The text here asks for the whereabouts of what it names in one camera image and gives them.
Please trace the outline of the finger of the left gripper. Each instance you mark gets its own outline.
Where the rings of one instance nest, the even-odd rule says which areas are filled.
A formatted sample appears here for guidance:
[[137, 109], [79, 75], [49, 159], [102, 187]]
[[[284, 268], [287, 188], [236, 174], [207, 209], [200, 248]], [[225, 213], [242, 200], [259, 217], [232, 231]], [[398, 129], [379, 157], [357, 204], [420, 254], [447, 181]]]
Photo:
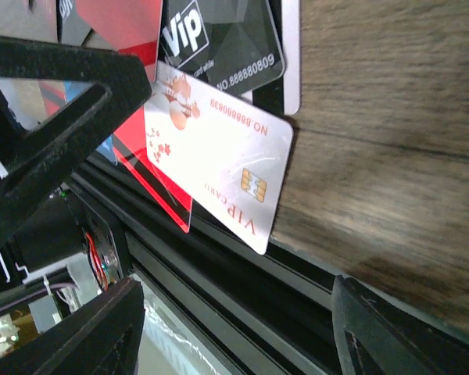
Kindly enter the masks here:
[[0, 78], [88, 83], [33, 130], [13, 118], [0, 91], [0, 248], [151, 95], [136, 55], [0, 36]]

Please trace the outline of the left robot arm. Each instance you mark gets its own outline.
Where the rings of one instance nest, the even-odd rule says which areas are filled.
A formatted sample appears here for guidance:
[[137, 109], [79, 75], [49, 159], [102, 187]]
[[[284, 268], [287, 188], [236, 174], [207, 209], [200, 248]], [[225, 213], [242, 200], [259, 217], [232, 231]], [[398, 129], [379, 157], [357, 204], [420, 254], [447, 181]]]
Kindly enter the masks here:
[[73, 81], [86, 88], [33, 130], [0, 92], [0, 316], [69, 285], [42, 280], [81, 251], [84, 213], [54, 190], [134, 114], [152, 89], [141, 60], [110, 50], [0, 36], [0, 78]]

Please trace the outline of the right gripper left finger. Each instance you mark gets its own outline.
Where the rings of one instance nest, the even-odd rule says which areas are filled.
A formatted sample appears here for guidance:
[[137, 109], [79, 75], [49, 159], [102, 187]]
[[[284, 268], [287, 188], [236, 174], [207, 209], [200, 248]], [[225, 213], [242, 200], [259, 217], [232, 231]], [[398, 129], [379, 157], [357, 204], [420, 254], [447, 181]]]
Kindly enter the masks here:
[[126, 277], [0, 358], [0, 374], [136, 374], [144, 318], [142, 286]]

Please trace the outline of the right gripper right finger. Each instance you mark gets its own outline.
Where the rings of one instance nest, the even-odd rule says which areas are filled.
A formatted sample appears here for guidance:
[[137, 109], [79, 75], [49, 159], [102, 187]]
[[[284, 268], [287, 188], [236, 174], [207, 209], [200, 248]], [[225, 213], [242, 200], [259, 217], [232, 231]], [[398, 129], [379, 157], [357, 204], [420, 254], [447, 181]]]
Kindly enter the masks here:
[[338, 276], [332, 323], [344, 374], [469, 374], [469, 345]]

